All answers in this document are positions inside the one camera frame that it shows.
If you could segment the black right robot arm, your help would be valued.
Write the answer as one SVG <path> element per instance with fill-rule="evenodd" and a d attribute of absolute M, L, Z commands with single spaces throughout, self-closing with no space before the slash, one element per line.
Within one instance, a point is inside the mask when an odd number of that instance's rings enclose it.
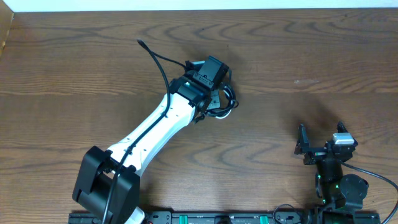
<path fill-rule="evenodd" d="M 322 147 L 312 147 L 303 124 L 298 127 L 298 140 L 294 154 L 303 155 L 305 165 L 315 165 L 315 190 L 323 204 L 307 211 L 303 223 L 349 224 L 380 223 L 373 212 L 364 212 L 363 200 L 369 184 L 355 174 L 344 175 L 342 163 L 350 160 L 358 145 L 357 140 L 340 121 L 337 132 Z"/>

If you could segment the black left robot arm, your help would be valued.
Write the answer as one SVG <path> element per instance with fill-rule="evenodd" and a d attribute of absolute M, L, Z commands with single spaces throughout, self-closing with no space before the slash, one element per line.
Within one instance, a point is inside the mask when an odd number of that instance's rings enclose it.
<path fill-rule="evenodd" d="M 230 68 L 210 56 L 185 65 L 158 107 L 125 138 L 83 156 L 72 198 L 103 223 L 142 223 L 140 180 L 156 154 L 182 128 L 206 115 L 220 117 L 234 106 L 224 82 Z"/>

